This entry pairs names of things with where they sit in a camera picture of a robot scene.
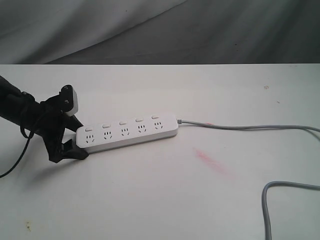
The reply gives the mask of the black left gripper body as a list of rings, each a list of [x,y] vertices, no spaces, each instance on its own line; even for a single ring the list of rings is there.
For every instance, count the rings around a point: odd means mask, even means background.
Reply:
[[[32,111],[35,117],[32,130],[42,137],[49,161],[60,162],[63,159],[62,137],[66,127],[62,97],[58,94],[45,101],[34,101]]]

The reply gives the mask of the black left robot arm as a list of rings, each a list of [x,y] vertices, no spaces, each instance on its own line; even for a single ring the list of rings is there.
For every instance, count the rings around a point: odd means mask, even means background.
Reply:
[[[76,132],[83,124],[76,118],[78,97],[72,85],[67,84],[59,93],[45,101],[37,102],[25,91],[0,78],[0,116],[20,127],[21,134],[42,137],[48,159],[58,163],[63,159],[84,160],[88,153],[75,141],[62,142],[65,130]]]

